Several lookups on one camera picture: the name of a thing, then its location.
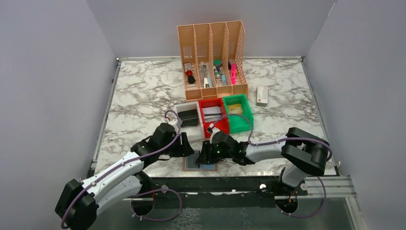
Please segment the brown leather card holder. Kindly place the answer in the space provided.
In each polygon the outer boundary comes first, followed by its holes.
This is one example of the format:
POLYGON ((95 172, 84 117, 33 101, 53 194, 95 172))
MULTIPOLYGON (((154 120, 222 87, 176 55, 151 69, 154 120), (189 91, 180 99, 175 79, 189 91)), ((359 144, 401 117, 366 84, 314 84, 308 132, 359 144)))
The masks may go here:
POLYGON ((197 164, 197 158, 200 151, 195 150, 191 156, 183 158, 182 170, 184 172, 216 172, 218 171, 217 164, 197 164))

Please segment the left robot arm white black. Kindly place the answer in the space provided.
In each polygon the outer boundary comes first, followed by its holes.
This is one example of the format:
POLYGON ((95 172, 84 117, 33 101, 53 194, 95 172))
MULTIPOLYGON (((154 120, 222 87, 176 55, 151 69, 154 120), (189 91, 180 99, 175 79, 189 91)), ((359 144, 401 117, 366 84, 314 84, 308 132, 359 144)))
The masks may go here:
POLYGON ((154 198, 152 179, 143 171, 161 155, 186 157, 194 153, 178 119, 161 123, 149 137, 135 143, 129 152, 111 166, 79 182, 69 181, 57 202, 55 212, 61 228, 87 230, 107 208, 130 196, 154 198))

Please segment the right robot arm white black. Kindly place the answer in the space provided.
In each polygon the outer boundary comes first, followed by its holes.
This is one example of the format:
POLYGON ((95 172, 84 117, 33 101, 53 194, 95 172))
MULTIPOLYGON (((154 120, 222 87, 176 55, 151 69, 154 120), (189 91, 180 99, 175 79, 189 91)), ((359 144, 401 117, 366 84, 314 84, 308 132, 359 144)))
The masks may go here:
POLYGON ((285 167, 276 182, 277 191, 288 195, 308 176, 322 176, 326 163, 332 157, 330 144, 296 127, 289 128, 285 137, 268 142, 238 142, 229 134, 210 128, 209 141, 204 141, 196 160, 197 164, 215 164, 231 159, 242 166, 260 161, 285 158, 290 164, 285 167))

